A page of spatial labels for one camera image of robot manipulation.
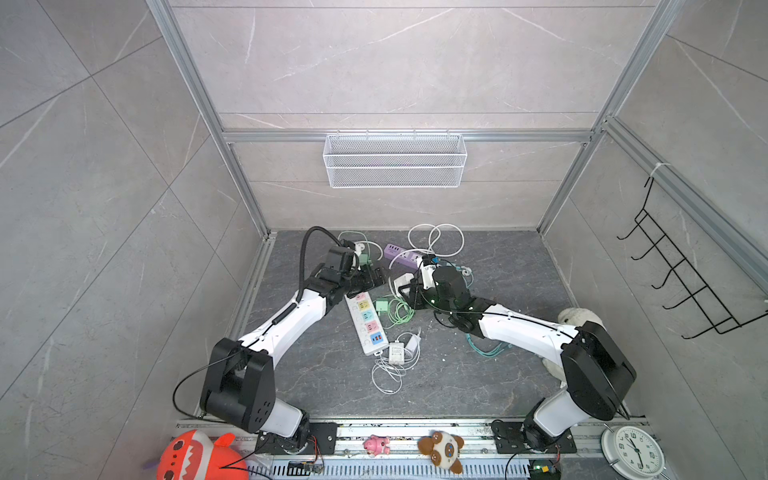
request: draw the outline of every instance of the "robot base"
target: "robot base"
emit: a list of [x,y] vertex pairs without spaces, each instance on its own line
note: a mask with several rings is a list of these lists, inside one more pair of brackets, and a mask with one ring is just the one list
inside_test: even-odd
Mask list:
[[543,450],[539,450],[536,448],[539,445],[531,445],[526,438],[530,436],[530,432],[523,429],[524,423],[504,422],[502,420],[494,420],[491,423],[497,453],[506,455],[513,453],[553,453],[557,451],[556,445],[560,446],[560,453],[576,453],[576,443],[570,429],[563,432],[560,438],[556,439],[548,448],[545,446]]
[[[323,455],[333,455],[336,451],[336,432],[339,429],[338,423],[332,422],[310,422],[309,433],[307,437],[314,435],[317,439],[317,446]],[[284,439],[277,435],[269,437],[264,447],[259,448],[259,453],[269,453],[272,455],[291,455],[313,453],[312,440],[308,440],[301,448],[297,449],[292,445],[289,439]]]

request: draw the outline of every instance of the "purple power strip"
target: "purple power strip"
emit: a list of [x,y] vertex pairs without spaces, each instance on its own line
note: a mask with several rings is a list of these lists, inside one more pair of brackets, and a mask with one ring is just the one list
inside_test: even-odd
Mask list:
[[400,248],[397,245],[388,243],[384,249],[384,258],[387,260],[392,260],[394,258],[397,263],[407,266],[408,268],[412,268],[413,271],[417,271],[419,269],[419,261],[421,260],[422,256],[419,255],[418,252],[402,253],[406,250],[407,249],[405,248]]

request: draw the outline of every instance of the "white clock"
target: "white clock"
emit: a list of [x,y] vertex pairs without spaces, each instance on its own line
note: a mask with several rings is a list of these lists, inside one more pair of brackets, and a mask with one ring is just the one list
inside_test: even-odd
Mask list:
[[659,444],[638,427],[608,428],[601,444],[605,459],[625,478],[647,480],[664,470],[664,453]]

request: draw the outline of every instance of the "dark marble floor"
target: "dark marble floor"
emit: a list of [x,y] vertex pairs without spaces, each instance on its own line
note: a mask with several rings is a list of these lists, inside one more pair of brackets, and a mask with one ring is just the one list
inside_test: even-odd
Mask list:
[[[369,240],[382,247],[387,243],[407,247],[406,233],[366,232]],[[426,245],[426,234],[414,233],[417,246]],[[555,319],[569,306],[536,232],[472,231],[465,236],[464,250],[451,260],[472,268],[472,292],[544,319]],[[250,329],[274,314],[296,290],[302,237],[303,232],[278,233],[250,314]],[[446,231],[435,250],[447,253],[458,244],[458,234]],[[330,245],[321,233],[313,235],[306,254],[308,272]],[[381,286],[371,297],[375,300],[387,293],[387,287]],[[386,316],[382,316],[382,323],[389,325]],[[392,341],[401,332],[418,328],[422,329],[421,359],[403,379],[401,392],[385,395],[372,386],[373,357],[362,354],[349,311],[339,304],[311,326],[280,361],[276,367],[277,395],[314,415],[503,416],[528,413],[539,399],[559,387],[559,381],[547,373],[536,355],[512,347],[495,359],[485,359],[471,350],[463,333],[441,326],[426,310],[417,312],[410,323],[387,330],[387,335]],[[475,343],[488,350],[497,342]],[[377,376],[379,384],[392,385],[384,372],[377,375],[381,375]]]
[[561,480],[624,480],[605,458],[563,458]]

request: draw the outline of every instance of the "mounting plate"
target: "mounting plate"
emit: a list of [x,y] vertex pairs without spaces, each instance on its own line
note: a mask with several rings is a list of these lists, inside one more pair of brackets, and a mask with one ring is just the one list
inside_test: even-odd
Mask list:
[[[491,431],[494,435],[494,442],[496,443],[496,452],[504,454],[512,453],[532,453],[533,451],[525,448],[521,427],[523,422],[505,422],[503,420],[494,420],[491,422]],[[576,443],[573,440],[571,429],[563,432],[563,435],[555,442],[555,445],[560,446],[560,453],[576,453]],[[553,445],[545,450],[543,453],[553,453],[557,451],[557,447]]]
[[[317,438],[317,446],[320,447],[320,453],[323,455],[333,455],[336,451],[336,432],[339,429],[338,423],[332,422],[310,422],[310,435],[314,435]],[[285,455],[286,451],[283,450],[274,439],[269,437],[264,444],[264,447],[259,448],[259,453],[270,453],[272,455]],[[297,455],[314,455],[314,449],[312,441],[310,440],[304,446],[304,449],[297,453]]]

